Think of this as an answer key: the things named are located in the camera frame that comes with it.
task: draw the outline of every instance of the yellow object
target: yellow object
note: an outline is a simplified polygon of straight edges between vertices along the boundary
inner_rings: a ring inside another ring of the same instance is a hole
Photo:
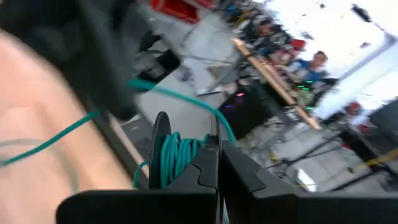
[[[274,153],[271,153],[271,161],[272,161],[272,162],[278,161],[278,158],[275,156]]]
[[[387,153],[386,155],[383,155],[383,156],[381,156],[381,157],[378,157],[378,158],[375,158],[375,159],[371,159],[371,160],[369,160],[369,161],[367,161],[367,162],[361,163],[361,164],[355,166],[355,167],[353,168],[353,170],[354,170],[354,171],[357,171],[357,170],[359,170],[359,169],[361,169],[361,168],[363,168],[363,167],[375,166],[375,165],[378,165],[378,164],[380,164],[380,163],[382,163],[382,162],[388,162],[388,161],[390,161],[390,160],[393,160],[393,158],[395,158],[396,156],[398,156],[398,148],[397,148],[397,149],[394,149],[393,151],[391,151],[391,152],[389,152],[389,153]],[[324,180],[324,181],[321,181],[321,182],[319,182],[319,183],[317,183],[317,184],[294,185],[294,187],[306,187],[306,186],[312,186],[312,185],[317,185],[317,186],[323,185],[323,184],[326,184],[326,183],[328,183],[329,181],[335,179],[336,177],[338,177],[338,176],[344,174],[345,172],[347,172],[346,169],[343,170],[342,172],[340,172],[340,173],[338,173],[338,174],[336,174],[336,175],[330,177],[329,179]]]
[[[237,28],[243,21],[245,21],[249,16],[250,11],[244,11],[242,16],[235,22],[234,28]]]

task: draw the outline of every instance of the wooden plank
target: wooden plank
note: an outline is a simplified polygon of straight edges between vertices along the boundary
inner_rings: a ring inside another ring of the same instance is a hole
[[[283,97],[283,99],[287,102],[289,105],[295,105],[293,106],[294,109],[296,110],[297,114],[306,122],[310,125],[311,128],[313,129],[321,129],[318,121],[309,116],[305,110],[296,104],[296,101],[293,99],[292,96],[289,95],[288,91],[285,89],[284,86],[278,82],[275,77],[277,77],[277,74],[272,74],[273,71],[272,69],[269,68],[269,65],[265,65],[264,62],[261,63],[256,57],[251,55],[251,52],[246,48],[245,43],[237,38],[232,39],[233,44],[235,47],[239,50],[239,52],[244,56],[247,57],[248,62],[269,82],[269,84],[274,88],[278,94]]]

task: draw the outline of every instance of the table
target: table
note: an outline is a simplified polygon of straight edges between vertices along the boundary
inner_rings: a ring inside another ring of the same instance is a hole
[[[297,105],[297,102],[288,92],[288,86],[284,84],[284,81],[279,78],[277,71],[272,68],[264,59],[257,59],[249,49],[245,46],[245,43],[237,38],[232,39],[233,44],[239,50],[241,55],[247,58],[247,61],[268,81],[271,87],[278,92],[278,94],[283,97],[283,99],[287,102],[288,105],[293,105],[293,108],[296,110],[297,114],[313,129],[321,129],[318,121],[311,117],[305,112],[305,110]]]
[[[0,31],[0,148],[2,159],[32,149],[84,117],[62,75],[15,38]],[[115,133],[137,163],[142,158],[114,118]],[[131,178],[92,122],[44,151],[0,168],[0,223],[55,223],[58,204],[78,190],[132,189]]]

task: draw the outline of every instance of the workbench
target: workbench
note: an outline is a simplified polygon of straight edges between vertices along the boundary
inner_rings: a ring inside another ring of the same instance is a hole
[[[267,63],[266,59],[258,59],[246,47],[246,44],[242,40],[233,38],[232,42],[239,50],[239,53],[267,80],[270,86],[273,87],[286,103],[296,110],[296,113],[304,122],[313,129],[321,129],[319,122],[314,117],[310,116],[302,106],[297,104],[296,100],[289,93],[289,86],[280,78],[277,70],[271,64]]]

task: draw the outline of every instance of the wire spool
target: wire spool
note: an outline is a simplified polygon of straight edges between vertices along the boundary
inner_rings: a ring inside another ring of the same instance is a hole
[[[150,189],[166,189],[179,178],[205,145],[204,140],[182,139],[179,132],[171,134],[169,117],[160,112],[153,132],[153,148],[149,161]]]
[[[149,156],[149,188],[161,189],[160,183],[160,153],[163,143],[168,135],[171,135],[169,116],[166,112],[160,112],[155,121],[152,132],[152,149]]]

